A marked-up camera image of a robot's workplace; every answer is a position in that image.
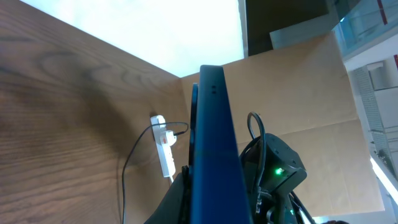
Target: wooden table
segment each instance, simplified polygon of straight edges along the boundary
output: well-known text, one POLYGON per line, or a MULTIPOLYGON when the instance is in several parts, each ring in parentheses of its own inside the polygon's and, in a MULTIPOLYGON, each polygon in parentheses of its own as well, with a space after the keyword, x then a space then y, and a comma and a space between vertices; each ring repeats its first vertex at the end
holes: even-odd
MULTIPOLYGON (((119 223, 121 168, 155 114, 188 121, 177 77, 0 0, 1 224, 119 223)), ((177 171, 188 139, 174 146, 177 171)), ((151 132, 126 180, 127 223, 143 223, 169 187, 151 132)))

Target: wooden surface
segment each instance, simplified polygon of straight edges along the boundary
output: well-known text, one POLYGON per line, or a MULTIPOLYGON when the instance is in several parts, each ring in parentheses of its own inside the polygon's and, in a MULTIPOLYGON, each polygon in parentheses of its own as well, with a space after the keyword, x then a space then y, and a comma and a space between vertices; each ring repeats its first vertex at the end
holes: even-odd
MULTIPOLYGON (((308 178, 297 193, 312 215, 383 210, 333 34, 223 67, 239 148, 251 140, 246 118, 255 111, 302 158, 308 178)), ((186 102, 198 80, 182 78, 186 102)))
MULTIPOLYGON (((154 114, 188 120, 177 77, 0 1, 1 224, 119 223, 121 167, 154 114)), ((177 171, 188 138, 173 147, 177 171)), ((127 223, 143 223, 169 188, 151 132, 126 181, 127 223)))

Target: green light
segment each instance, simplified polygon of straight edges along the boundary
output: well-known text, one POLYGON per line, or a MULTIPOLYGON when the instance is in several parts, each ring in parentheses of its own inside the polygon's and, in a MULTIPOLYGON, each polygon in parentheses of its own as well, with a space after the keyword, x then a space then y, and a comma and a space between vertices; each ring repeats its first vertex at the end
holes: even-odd
POLYGON ((276 175, 281 175, 285 170, 282 168, 278 168, 275 170, 276 175))

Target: white ceiling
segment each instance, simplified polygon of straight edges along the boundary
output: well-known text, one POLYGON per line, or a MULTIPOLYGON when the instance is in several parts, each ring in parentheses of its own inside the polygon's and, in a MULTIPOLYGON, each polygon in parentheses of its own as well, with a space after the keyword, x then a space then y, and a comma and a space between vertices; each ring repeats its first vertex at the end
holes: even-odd
POLYGON ((352 71, 367 64, 380 62, 389 57, 393 57, 393 55, 398 53, 398 49, 394 47, 397 46, 396 43, 398 43, 398 34, 393 35, 386 40, 382 40, 382 42, 378 44, 376 43, 372 47, 357 53, 355 56, 349 59, 344 60, 344 65, 347 71, 352 71))
POLYGON ((238 0, 22 0, 178 77, 242 59, 238 0))

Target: white wall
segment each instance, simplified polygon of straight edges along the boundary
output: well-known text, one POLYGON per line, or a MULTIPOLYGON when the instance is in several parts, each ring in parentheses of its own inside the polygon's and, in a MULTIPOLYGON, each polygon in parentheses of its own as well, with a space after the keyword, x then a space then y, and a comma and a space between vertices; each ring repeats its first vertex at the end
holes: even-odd
MULTIPOLYGON (((398 33, 398 27, 391 30, 391 33, 398 33)), ((344 65, 347 71, 352 71, 367 64, 391 58, 393 57, 393 55, 398 54, 398 48, 396 47, 397 44, 398 34, 393 35, 386 40, 380 41, 380 43, 373 45, 372 47, 359 54, 356 54, 350 59, 346 60, 344 58, 344 65)))
POLYGON ((374 90, 390 87, 389 79, 384 67, 379 67, 374 70, 369 70, 369 72, 371 74, 374 90))
MULTIPOLYGON (((398 131, 398 128, 388 129, 388 127, 398 125, 398 88, 375 91, 375 96, 383 125, 387 128, 386 131, 398 131)), ((398 132, 389 133, 387 137, 398 138, 398 132)), ((394 152, 398 150, 398 141, 390 142, 389 147, 395 167, 398 167, 398 152, 394 152)))
POLYGON ((398 68, 394 57, 384 61, 384 69, 390 86, 398 86, 398 68))

